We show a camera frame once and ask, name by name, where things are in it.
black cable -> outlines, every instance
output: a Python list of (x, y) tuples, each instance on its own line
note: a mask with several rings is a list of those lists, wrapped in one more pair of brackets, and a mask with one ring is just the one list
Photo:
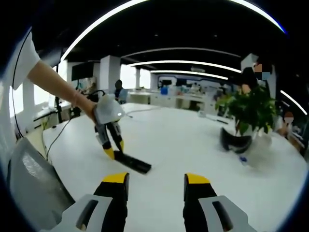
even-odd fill
[(79, 89), (79, 79), (77, 80), (77, 86), (76, 86), (76, 88), (75, 88), (76, 90), (78, 90)]
[(49, 155), (49, 151), (50, 149), (52, 148), (52, 145), (56, 142), (56, 140), (59, 138), (59, 136), (61, 135), (61, 133), (63, 132), (63, 130), (65, 129), (65, 127), (68, 125), (68, 123), (71, 121), (71, 118), (70, 120), (64, 125), (64, 127), (62, 128), (62, 130), (60, 131), (59, 135), (53, 140), (53, 142), (50, 144), (48, 150), (47, 150), (47, 153), (46, 153), (46, 160), (48, 161), (48, 155)]
[(12, 101), (13, 101), (14, 117), (15, 117), (15, 122), (16, 122), (16, 126), (17, 126), (17, 129), (18, 129), (19, 136), (21, 136), (22, 138), (23, 138), (24, 136), (23, 136), (23, 134), (21, 133), (20, 128), (19, 128), (19, 126), (18, 126), (16, 111), (15, 111), (15, 104), (14, 104), (14, 80), (15, 80), (16, 68), (17, 68), (17, 64), (18, 64), (18, 60), (19, 60), (21, 51), (23, 50), (24, 44), (25, 44), (25, 42), (26, 42), (28, 36), (30, 35), (30, 33), (31, 33), (31, 30), (29, 30), (29, 32), (28, 32), (28, 34), (27, 34), (27, 36), (26, 36), (26, 38), (25, 38), (23, 44), (21, 45), (20, 51), (19, 51), (19, 53), (18, 53), (17, 61), (16, 61), (15, 68), (14, 68), (13, 83), (12, 83)]
[(103, 96), (105, 95), (105, 92), (104, 92), (103, 90), (99, 89), (99, 90), (96, 90), (96, 91), (94, 91), (94, 92), (92, 92), (92, 93), (89, 93), (89, 94), (88, 94), (88, 97), (90, 97), (90, 96), (92, 96), (92, 95), (94, 95), (94, 94), (96, 94), (96, 93), (99, 93), (99, 92), (102, 92), (102, 93), (103, 93)]

person in dark shirt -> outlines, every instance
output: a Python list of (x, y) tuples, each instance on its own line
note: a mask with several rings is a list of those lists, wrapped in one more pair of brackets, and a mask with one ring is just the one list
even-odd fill
[(272, 65), (264, 57), (259, 57), (252, 67), (247, 67), (243, 70), (239, 85), (243, 93), (248, 93), (251, 89), (261, 85), (265, 86), (268, 95), (270, 96), (269, 85), (267, 79), (272, 74)]
[(116, 101), (118, 101), (119, 94), (120, 94), (121, 90), (123, 89), (122, 88), (122, 81), (121, 80), (116, 81), (115, 88), (116, 88), (116, 90), (115, 90), (115, 98), (116, 98)]
[(222, 90), (223, 95), (226, 95), (226, 85), (224, 83), (220, 83), (219, 89)]

wrist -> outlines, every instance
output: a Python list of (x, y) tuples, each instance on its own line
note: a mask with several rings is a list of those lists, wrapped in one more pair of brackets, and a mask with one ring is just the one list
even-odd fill
[(77, 93), (75, 97), (75, 105), (86, 113), (90, 113), (95, 105), (94, 102), (90, 101), (83, 94)]

green leaf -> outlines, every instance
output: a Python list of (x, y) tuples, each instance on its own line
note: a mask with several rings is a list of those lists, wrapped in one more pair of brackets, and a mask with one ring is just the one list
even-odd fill
[(244, 123), (244, 122), (239, 123), (239, 132), (241, 136), (248, 130), (248, 128), (249, 128), (248, 123)]

white sleeve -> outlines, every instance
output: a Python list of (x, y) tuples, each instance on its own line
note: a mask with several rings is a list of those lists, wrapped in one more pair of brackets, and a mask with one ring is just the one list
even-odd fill
[(40, 57), (35, 51), (35, 47), (32, 41), (32, 33), (30, 33), (25, 41), (24, 37), (19, 44), (17, 45), (13, 57), (11, 59), (11, 68), (10, 72), (14, 76), (15, 65), (17, 62), (18, 54), (20, 52), (18, 63), (15, 72), (14, 78), (14, 86), (13, 86), (13, 77), (11, 78), (12, 82), (10, 85), (14, 87), (14, 90), (17, 90), (18, 87), (24, 82), (25, 78), (28, 76), (29, 72), (33, 69), (33, 67), (39, 62)]

